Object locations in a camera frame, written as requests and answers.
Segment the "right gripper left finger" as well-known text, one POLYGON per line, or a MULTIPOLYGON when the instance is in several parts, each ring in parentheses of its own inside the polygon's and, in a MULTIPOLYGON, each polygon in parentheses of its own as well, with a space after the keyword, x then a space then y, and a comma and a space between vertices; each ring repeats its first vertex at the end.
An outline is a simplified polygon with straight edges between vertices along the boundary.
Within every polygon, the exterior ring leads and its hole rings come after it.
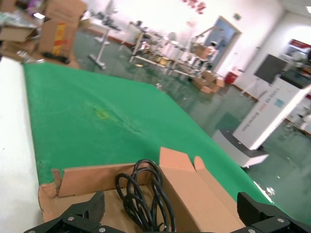
POLYGON ((72 204, 59 217, 26 230, 26 233, 119 233, 102 225, 105 212, 104 192, 96 192, 85 202, 72 204))

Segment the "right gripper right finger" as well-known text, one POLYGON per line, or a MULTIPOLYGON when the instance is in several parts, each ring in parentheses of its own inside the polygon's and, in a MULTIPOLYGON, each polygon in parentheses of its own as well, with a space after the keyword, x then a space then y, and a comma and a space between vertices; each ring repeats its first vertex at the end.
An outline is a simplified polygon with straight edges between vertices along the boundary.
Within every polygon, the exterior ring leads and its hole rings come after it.
POLYGON ((278 207, 237 194, 237 212, 245 227, 234 233, 311 233, 310 225, 291 218, 278 207))

